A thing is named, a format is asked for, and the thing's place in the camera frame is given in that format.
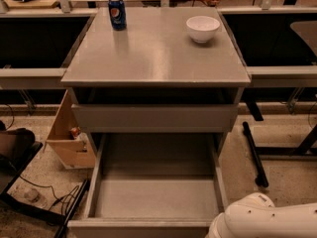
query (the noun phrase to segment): floor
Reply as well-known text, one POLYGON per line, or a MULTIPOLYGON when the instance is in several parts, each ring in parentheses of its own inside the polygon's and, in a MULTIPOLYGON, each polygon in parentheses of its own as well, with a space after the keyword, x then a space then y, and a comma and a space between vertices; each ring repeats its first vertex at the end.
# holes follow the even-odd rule
MULTIPOLYGON (((220 156, 223 179, 229 202, 234 202, 252 192, 262 191, 276 206, 317 202, 317 162, 316 161, 263 161, 269 187, 257 187, 254 180, 257 171, 253 163, 247 138, 243 134, 242 123, 247 121, 252 130, 257 146, 297 146, 317 123, 317 106, 315 103, 301 104, 296 107, 296 114, 289 114, 284 104, 261 104, 263 122, 256 122, 243 104, 233 131, 229 133, 220 156)), ((53 123, 56 107, 38 107, 29 115, 21 107, 14 108, 14 123, 11 129, 25 127, 32 130, 38 141, 45 142, 53 123)), ((0 109, 0 119, 8 126, 12 114, 6 106, 0 109)), ((60 197, 68 194, 74 187, 90 178, 91 169, 67 170, 57 154, 46 146, 42 148, 22 173, 22 177, 40 185, 51 185, 60 197)), ((24 193, 28 188, 35 188, 42 199, 36 206, 48 209, 54 202, 50 188, 30 185, 20 178, 16 181, 10 194, 27 202, 24 193)), ((85 206, 85 197, 74 218, 80 219, 85 206)), ((52 211, 60 212, 61 205, 52 211)), ((11 210, 0 209, 0 237, 53 237, 56 226, 44 221, 17 214, 11 210)), ((66 237, 75 238, 71 231, 66 237)))

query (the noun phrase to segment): cabinet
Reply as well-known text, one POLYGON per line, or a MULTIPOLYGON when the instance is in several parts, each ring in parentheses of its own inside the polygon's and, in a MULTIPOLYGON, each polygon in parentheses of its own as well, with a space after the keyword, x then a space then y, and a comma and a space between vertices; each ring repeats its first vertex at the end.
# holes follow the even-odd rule
POLYGON ((96 152, 77 237, 205 237, 227 205, 218 156, 250 79, 221 25, 187 36, 214 8, 127 8, 113 31, 101 8, 62 78, 96 152))

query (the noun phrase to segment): bowl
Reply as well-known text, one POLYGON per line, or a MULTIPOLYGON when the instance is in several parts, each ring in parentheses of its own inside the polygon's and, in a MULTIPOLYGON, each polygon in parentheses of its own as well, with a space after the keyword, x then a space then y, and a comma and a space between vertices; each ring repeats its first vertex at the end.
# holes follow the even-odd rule
POLYGON ((195 16, 186 21, 187 33, 196 43, 207 43, 216 34, 220 22, 208 16, 195 16))

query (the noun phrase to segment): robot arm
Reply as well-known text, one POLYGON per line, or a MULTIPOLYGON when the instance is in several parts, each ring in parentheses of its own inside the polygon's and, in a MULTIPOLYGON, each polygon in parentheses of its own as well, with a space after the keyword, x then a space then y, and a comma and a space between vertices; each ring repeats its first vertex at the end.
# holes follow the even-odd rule
POLYGON ((266 195, 253 193, 229 205, 209 228, 209 238, 286 237, 317 237, 317 203, 275 207, 266 195))

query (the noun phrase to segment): cardboard box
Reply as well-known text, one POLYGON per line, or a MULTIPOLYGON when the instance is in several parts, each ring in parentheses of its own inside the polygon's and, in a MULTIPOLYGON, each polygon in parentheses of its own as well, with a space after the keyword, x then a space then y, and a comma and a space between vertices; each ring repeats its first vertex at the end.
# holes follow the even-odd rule
POLYGON ((74 140, 70 130, 78 127, 71 110, 71 97, 65 94, 47 138, 66 169, 94 168, 95 155, 89 140, 74 140))

